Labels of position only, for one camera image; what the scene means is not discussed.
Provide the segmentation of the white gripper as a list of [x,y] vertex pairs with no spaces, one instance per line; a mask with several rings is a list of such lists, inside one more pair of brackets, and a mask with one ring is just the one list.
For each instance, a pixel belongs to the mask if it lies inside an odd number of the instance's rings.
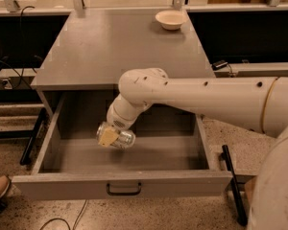
[[149,103],[131,103],[119,94],[108,109],[107,123],[111,126],[101,126],[99,128],[98,144],[109,147],[119,137],[116,129],[128,130],[135,123],[138,116],[150,107]]

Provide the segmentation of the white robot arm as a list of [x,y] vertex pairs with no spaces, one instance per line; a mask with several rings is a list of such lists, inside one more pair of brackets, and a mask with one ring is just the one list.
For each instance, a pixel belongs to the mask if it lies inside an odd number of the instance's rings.
[[103,147],[132,146],[129,128],[153,104],[275,137],[255,180],[247,229],[288,230],[288,77],[171,79],[159,68],[133,69],[118,89],[97,131]]

